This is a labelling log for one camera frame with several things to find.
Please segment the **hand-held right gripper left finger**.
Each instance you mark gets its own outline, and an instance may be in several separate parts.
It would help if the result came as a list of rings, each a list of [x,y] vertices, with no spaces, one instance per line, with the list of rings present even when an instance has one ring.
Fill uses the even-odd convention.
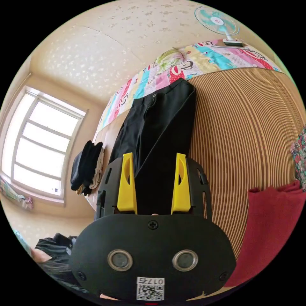
[[[119,183],[118,211],[121,213],[137,213],[132,152],[123,154]]]

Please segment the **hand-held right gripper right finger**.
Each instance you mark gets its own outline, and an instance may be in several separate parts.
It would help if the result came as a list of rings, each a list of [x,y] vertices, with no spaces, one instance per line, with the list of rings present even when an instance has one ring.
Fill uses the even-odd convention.
[[[190,209],[191,201],[186,156],[177,153],[171,214],[189,213]]]

